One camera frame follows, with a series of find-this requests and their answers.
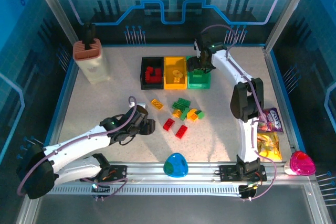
green block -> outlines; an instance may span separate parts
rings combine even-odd
[[[209,89],[211,85],[211,73],[204,73],[201,69],[187,73],[188,89]]]
[[[198,119],[202,119],[205,116],[204,112],[201,110],[197,110],[196,115],[198,115]]]
[[[176,110],[181,110],[182,112],[185,110],[186,106],[178,103],[178,102],[174,102],[173,104],[173,109],[176,109]]]
[[[187,117],[187,114],[188,114],[189,111],[190,111],[189,108],[185,108],[185,110],[183,111],[182,115],[180,116],[180,119],[182,121],[184,121],[184,119]]]
[[[190,104],[191,104],[191,101],[188,101],[188,100],[185,100],[185,99],[182,99],[182,98],[179,98],[178,101],[177,101],[179,104],[182,104],[186,107],[189,107]]]

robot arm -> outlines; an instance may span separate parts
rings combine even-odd
[[[91,178],[98,182],[113,180],[110,176],[113,167],[102,154],[93,154],[84,159],[79,158],[116,142],[126,145],[137,134],[152,134],[155,131],[155,121],[147,118],[147,110],[137,105],[135,113],[130,118],[133,110],[134,108],[131,108],[126,114],[106,118],[92,130],[66,142],[43,149],[39,145],[29,148],[16,171],[20,180],[23,180],[31,168],[43,158],[52,153],[53,155],[38,165],[24,183],[28,197],[30,199],[39,198],[47,194],[55,185],[76,179]],[[122,144],[129,136],[132,139]]]
[[[187,61],[189,72],[195,69],[203,69],[209,72],[219,69],[233,87],[233,95],[230,108],[233,116],[238,119],[241,132],[241,142],[237,155],[237,171],[240,177],[258,172],[260,158],[257,151],[257,123],[260,114],[251,88],[246,78],[251,81],[257,94],[260,107],[264,107],[263,83],[260,78],[254,79],[246,73],[231,57],[223,43],[212,43],[208,33],[200,34],[194,43],[197,57]]]

snack bag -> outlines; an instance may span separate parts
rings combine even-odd
[[[263,110],[263,113],[266,117],[267,124],[264,122],[258,123],[258,132],[284,132],[282,128],[282,123],[276,108]]]
[[[278,133],[258,133],[258,152],[273,161],[282,161]]]

red lego brick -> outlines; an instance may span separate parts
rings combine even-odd
[[[156,76],[161,76],[161,74],[162,74],[162,70],[161,70],[161,68],[156,68],[156,69],[155,69],[155,75],[156,75]]]
[[[162,77],[161,76],[150,76],[150,79],[147,83],[161,83],[162,82]]]
[[[150,81],[150,73],[149,73],[149,71],[148,70],[146,70],[146,72],[145,72],[145,82],[149,82]]]
[[[153,67],[147,67],[146,71],[149,71],[149,74],[154,74],[154,68]]]
[[[166,131],[169,131],[169,129],[173,126],[173,124],[175,123],[175,121],[173,119],[168,119],[165,124],[163,125],[163,128],[166,130]]]
[[[182,139],[184,133],[187,131],[188,127],[182,125],[179,130],[177,131],[177,134],[175,136],[177,136],[179,139]]]

purple snack bag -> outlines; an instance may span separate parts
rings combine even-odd
[[[267,124],[264,122],[258,123],[258,132],[284,132],[280,116],[276,108],[263,110]]]

